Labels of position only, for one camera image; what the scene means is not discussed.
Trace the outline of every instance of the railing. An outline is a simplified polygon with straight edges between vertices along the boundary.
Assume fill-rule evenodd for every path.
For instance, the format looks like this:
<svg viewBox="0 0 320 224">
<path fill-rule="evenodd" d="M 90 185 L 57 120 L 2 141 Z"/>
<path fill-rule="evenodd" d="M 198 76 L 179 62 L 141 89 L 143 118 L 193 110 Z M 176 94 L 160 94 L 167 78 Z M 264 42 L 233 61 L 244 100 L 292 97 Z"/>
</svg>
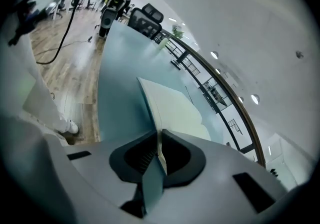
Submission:
<svg viewBox="0 0 320 224">
<path fill-rule="evenodd" d="M 238 126 L 238 124 L 236 123 L 236 121 L 234 119 L 230 120 L 228 122 L 228 124 L 229 124 L 229 126 L 231 128 L 235 129 L 238 133 L 241 133 L 243 135 L 243 133 L 241 132 L 241 130 L 240 130 L 239 126 Z"/>
<path fill-rule="evenodd" d="M 189 45 L 184 43 L 182 40 L 176 38 L 174 35 L 169 33 L 166 30 L 162 30 L 158 35 L 155 41 L 159 43 L 164 37 L 168 37 L 170 42 L 175 46 L 175 48 L 171 48 L 169 46 L 166 46 L 167 50 L 170 54 L 172 54 L 176 61 L 172 62 L 175 65 L 182 65 L 186 71 L 189 72 L 189 74 L 192 76 L 192 78 L 197 82 L 199 85 L 199 89 L 202 91 L 203 96 L 206 98 L 210 106 L 214 109 L 216 113 L 218 113 L 225 124 L 226 128 L 228 129 L 228 132 L 230 133 L 232 140 L 235 144 L 235 147 L 238 151 L 242 152 L 243 154 L 248 153 L 252 150 L 255 150 L 256 156 L 257 156 L 257 162 L 263 167 L 266 167 L 266 161 L 264 158 L 263 150 L 260 144 L 260 140 L 258 137 L 258 134 L 256 132 L 256 129 L 253 125 L 253 122 L 247 113 L 246 109 L 244 108 L 243 104 L 239 101 L 238 96 L 236 93 L 231 89 L 231 87 L 228 85 L 228 83 L 223 79 L 222 76 L 220 76 L 215 69 L 194 49 L 192 49 Z M 248 134 L 251 139 L 251 144 L 240 148 L 239 144 L 237 142 L 237 139 L 229 125 L 229 123 L 226 121 L 225 117 L 223 116 L 221 110 L 217 107 L 217 104 L 213 100 L 212 96 L 208 93 L 208 91 L 204 88 L 204 86 L 199 82 L 196 75 L 189 69 L 190 65 L 188 66 L 186 62 L 184 61 L 185 58 L 187 58 L 188 55 L 191 55 L 208 73 L 209 75 L 217 82 L 217 84 L 221 87 L 221 89 L 225 92 L 231 103 L 234 105 L 235 109 L 237 110 L 239 116 L 241 117 Z"/>
<path fill-rule="evenodd" d="M 220 90 L 221 91 L 223 90 L 213 78 L 210 78 L 205 83 L 203 83 L 203 86 L 206 89 L 206 91 L 208 91 L 209 94 L 211 94 L 220 111 L 223 111 L 224 109 L 226 109 L 232 104 L 226 94 L 225 96 L 223 96 L 221 92 L 219 92 Z"/>
</svg>

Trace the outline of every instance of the black mesh chair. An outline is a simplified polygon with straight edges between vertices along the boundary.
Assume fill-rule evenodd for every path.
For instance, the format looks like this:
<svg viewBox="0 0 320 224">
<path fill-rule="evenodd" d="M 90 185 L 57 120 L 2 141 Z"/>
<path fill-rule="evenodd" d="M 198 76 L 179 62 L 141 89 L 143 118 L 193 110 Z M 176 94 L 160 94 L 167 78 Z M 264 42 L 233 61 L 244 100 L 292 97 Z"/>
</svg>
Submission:
<svg viewBox="0 0 320 224">
<path fill-rule="evenodd" d="M 57 15 L 59 15 L 59 16 L 61 16 L 61 18 L 63 17 L 62 15 L 61 15 L 61 13 L 59 12 L 59 11 L 65 11 L 65 9 L 64 9 L 64 7 L 65 7 L 65 0 L 61 0 L 60 1 L 60 3 L 59 3 L 59 5 L 58 5 L 58 10 L 57 10 Z"/>
<path fill-rule="evenodd" d="M 152 15 L 149 15 L 140 8 L 133 9 L 128 26 L 142 33 L 149 39 L 154 39 L 154 37 L 162 30 L 160 23 L 154 19 Z"/>
<path fill-rule="evenodd" d="M 149 16 L 152 16 L 152 18 L 157 21 L 158 23 L 161 23 L 164 20 L 164 15 L 158 11 L 154 6 L 152 6 L 150 3 L 143 6 L 142 10 L 146 13 L 148 13 Z"/>
</svg>

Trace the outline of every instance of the black slot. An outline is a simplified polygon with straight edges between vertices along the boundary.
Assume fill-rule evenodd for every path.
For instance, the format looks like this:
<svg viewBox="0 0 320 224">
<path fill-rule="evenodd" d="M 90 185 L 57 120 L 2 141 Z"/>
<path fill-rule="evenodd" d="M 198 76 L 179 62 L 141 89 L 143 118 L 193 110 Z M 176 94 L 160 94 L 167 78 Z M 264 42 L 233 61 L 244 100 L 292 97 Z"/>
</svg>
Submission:
<svg viewBox="0 0 320 224">
<path fill-rule="evenodd" d="M 257 213 L 261 213 L 275 203 L 275 200 L 248 173 L 236 174 L 233 178 Z"/>
<path fill-rule="evenodd" d="M 69 160 L 75 160 L 79 158 L 84 158 L 89 155 L 91 155 L 89 151 L 80 151 L 77 153 L 68 154 L 67 157 L 69 158 Z"/>
</svg>

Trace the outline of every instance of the white shoe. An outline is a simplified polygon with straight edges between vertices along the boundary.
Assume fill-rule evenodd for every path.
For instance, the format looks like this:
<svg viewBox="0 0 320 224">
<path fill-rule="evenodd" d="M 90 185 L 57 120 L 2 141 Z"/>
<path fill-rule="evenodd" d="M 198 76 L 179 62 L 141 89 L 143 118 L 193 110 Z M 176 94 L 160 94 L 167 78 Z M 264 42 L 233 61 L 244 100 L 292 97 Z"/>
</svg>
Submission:
<svg viewBox="0 0 320 224">
<path fill-rule="evenodd" d="M 68 129 L 68 132 L 72 134 L 76 134 L 77 132 L 79 132 L 79 127 L 74 123 L 74 121 L 69 120 L 69 122 L 70 127 Z"/>
</svg>

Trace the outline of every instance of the desk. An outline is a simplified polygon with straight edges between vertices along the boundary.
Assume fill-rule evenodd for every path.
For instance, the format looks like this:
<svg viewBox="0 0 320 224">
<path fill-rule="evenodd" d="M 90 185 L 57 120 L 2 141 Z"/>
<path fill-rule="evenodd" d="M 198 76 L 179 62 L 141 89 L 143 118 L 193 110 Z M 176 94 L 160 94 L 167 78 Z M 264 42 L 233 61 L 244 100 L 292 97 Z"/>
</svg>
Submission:
<svg viewBox="0 0 320 224">
<path fill-rule="evenodd" d="M 34 9 L 39 9 L 42 10 L 43 8 L 46 8 L 50 3 L 55 2 L 56 0 L 32 0 L 36 2 L 36 6 Z M 58 11 L 58 6 L 59 6 L 60 1 L 55 5 L 53 9 L 53 20 L 55 20 L 57 16 L 57 11 Z"/>
<path fill-rule="evenodd" d="M 182 92 L 202 115 L 211 140 L 223 143 L 220 124 L 201 91 L 183 70 L 170 64 L 149 38 L 114 21 L 102 53 L 98 79 L 98 121 L 101 140 L 118 140 L 154 130 L 137 77 Z"/>
</svg>

